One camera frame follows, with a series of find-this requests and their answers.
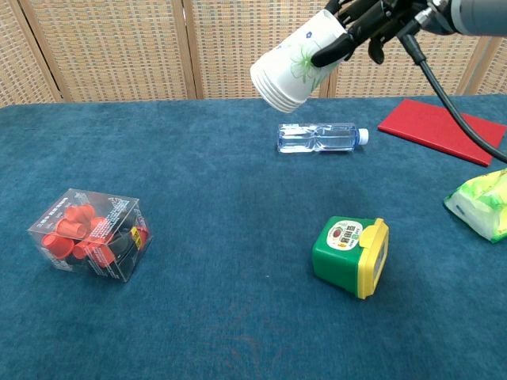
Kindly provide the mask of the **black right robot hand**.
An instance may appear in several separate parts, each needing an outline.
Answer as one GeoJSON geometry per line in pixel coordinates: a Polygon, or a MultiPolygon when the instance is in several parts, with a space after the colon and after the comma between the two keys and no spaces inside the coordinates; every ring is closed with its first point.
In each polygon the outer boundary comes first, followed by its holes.
{"type": "Polygon", "coordinates": [[[345,33],[315,52],[311,63],[325,67],[348,61],[368,41],[368,56],[380,65],[384,61],[383,46],[426,8],[425,0],[330,0],[326,10],[345,28],[345,33]]]}

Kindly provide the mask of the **white floral paper cup stack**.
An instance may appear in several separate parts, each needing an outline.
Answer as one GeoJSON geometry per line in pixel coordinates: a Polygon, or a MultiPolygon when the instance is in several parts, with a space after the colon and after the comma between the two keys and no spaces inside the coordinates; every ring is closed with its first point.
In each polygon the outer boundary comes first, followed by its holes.
{"type": "Polygon", "coordinates": [[[334,42],[345,29],[332,13],[323,9],[300,26],[277,47],[265,53],[250,67],[277,93],[297,108],[321,85],[335,67],[315,67],[312,55],[334,42]]]}

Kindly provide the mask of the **woven folding screen panel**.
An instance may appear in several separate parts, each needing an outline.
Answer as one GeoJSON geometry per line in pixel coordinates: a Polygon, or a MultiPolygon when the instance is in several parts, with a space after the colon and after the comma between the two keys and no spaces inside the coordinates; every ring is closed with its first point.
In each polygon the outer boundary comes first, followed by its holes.
{"type": "Polygon", "coordinates": [[[62,100],[26,0],[0,0],[0,108],[62,100]]]}
{"type": "Polygon", "coordinates": [[[197,97],[183,0],[17,0],[59,101],[197,97]]]}
{"type": "MultiPolygon", "coordinates": [[[[436,36],[419,32],[417,41],[428,63],[449,95],[473,95],[478,65],[494,37],[436,36]]],[[[404,97],[433,94],[421,70],[397,39],[383,47],[385,60],[377,65],[368,56],[368,45],[356,49],[326,81],[328,97],[404,97]]]]}
{"type": "Polygon", "coordinates": [[[507,94],[507,37],[490,40],[478,65],[474,94],[507,94]]]}
{"type": "Polygon", "coordinates": [[[250,67],[329,0],[182,0],[196,97],[259,98],[250,67]]]}

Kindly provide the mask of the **red flat board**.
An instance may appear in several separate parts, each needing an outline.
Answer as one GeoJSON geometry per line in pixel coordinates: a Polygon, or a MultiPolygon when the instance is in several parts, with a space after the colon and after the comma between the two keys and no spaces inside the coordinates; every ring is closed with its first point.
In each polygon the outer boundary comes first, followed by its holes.
{"type": "Polygon", "coordinates": [[[443,107],[405,99],[378,129],[481,166],[492,162],[492,156],[477,146],[443,107]]]}

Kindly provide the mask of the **clear plastic water bottle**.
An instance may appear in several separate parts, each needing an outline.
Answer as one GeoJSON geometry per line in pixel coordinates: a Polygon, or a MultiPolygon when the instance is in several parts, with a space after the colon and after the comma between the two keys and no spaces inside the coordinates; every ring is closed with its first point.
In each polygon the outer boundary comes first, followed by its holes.
{"type": "Polygon", "coordinates": [[[368,143],[369,131],[353,123],[285,123],[278,127],[282,154],[352,151],[368,143]]]}

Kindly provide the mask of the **green tissue pack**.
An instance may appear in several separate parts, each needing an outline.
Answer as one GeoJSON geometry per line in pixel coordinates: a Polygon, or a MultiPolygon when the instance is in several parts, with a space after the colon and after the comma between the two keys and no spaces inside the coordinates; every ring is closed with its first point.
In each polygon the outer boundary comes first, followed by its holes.
{"type": "Polygon", "coordinates": [[[507,168],[471,178],[444,205],[486,240],[507,238],[507,168]]]}

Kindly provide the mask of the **green tub with yellow lid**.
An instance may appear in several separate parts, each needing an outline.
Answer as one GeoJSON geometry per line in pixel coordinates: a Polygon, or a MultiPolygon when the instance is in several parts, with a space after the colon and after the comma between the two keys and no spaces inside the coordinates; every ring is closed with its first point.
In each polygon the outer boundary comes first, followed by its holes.
{"type": "Polygon", "coordinates": [[[366,299],[375,293],[388,246],[389,227],[383,219],[333,216],[312,247],[314,273],[366,299]]]}

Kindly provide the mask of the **blue plush tablecloth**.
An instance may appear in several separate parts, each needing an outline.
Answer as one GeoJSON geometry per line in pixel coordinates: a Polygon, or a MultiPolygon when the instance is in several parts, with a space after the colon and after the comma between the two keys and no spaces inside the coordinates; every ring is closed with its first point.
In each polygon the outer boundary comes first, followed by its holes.
{"type": "Polygon", "coordinates": [[[378,130],[396,98],[0,108],[0,380],[507,380],[507,240],[444,198],[486,169],[378,130]],[[352,151],[282,154],[281,124],[352,151]],[[28,228],[68,188],[138,198],[126,283],[57,270],[28,228]],[[381,218],[375,293],[318,278],[333,216],[381,218]]]}

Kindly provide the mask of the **clear box of red caps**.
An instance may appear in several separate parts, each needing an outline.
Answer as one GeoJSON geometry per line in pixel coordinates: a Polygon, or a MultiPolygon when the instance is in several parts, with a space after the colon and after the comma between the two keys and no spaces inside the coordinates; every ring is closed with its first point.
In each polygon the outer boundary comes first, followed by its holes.
{"type": "Polygon", "coordinates": [[[28,229],[52,265],[126,283],[153,235],[139,199],[70,188],[28,229]]]}

